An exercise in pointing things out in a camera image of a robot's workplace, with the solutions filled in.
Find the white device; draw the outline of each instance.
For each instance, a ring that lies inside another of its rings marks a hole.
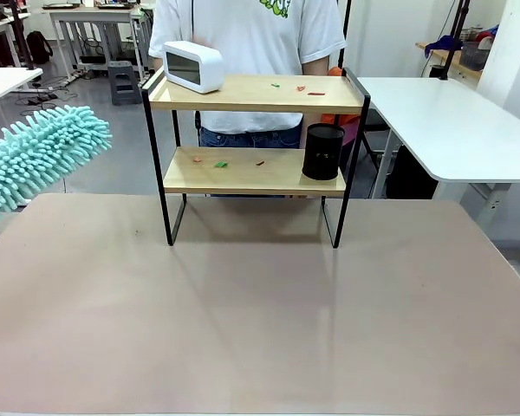
[[[219,51],[187,41],[164,43],[168,81],[201,94],[224,85],[224,58]]]

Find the black cup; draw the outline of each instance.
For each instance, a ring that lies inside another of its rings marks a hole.
[[[315,180],[331,180],[339,173],[345,130],[333,124],[309,127],[302,173]]]

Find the blue cloth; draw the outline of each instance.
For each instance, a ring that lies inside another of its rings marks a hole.
[[[438,41],[434,43],[430,43],[426,46],[426,59],[430,57],[430,53],[434,49],[442,49],[442,50],[451,50],[454,48],[454,37],[445,35]],[[457,50],[462,49],[462,41],[458,41],[458,47]]]
[[[207,128],[200,129],[200,145],[203,147],[255,147],[259,149],[298,149],[302,123],[289,130],[274,132],[222,134]]]

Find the white t-shirt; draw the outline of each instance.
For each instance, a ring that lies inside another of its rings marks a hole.
[[[157,0],[150,55],[192,40],[191,0]],[[227,74],[302,75],[302,64],[346,46],[335,0],[194,0],[194,35],[219,50]],[[217,133],[284,130],[302,114],[201,112]]]

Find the black backpack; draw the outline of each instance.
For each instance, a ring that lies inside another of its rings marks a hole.
[[[50,44],[38,30],[27,35],[27,46],[29,46],[34,63],[46,63],[50,61],[50,57],[54,55]]]
[[[427,174],[426,169],[413,154],[401,146],[393,172],[387,178],[389,199],[432,199],[438,181]]]

